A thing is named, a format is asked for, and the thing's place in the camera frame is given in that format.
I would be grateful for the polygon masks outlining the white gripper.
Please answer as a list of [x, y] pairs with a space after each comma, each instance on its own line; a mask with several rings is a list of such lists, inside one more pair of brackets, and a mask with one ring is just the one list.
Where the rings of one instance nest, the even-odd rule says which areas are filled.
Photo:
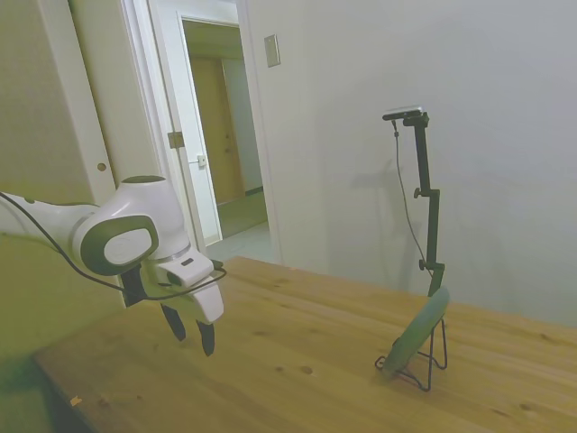
[[162, 300], [161, 310], [167, 323], [179, 342], [187, 332], [179, 314], [194, 318], [201, 337], [201, 345], [206, 356], [215, 351], [215, 323], [224, 314], [224, 302], [214, 278], [206, 277], [199, 282], [201, 288], [172, 299]]

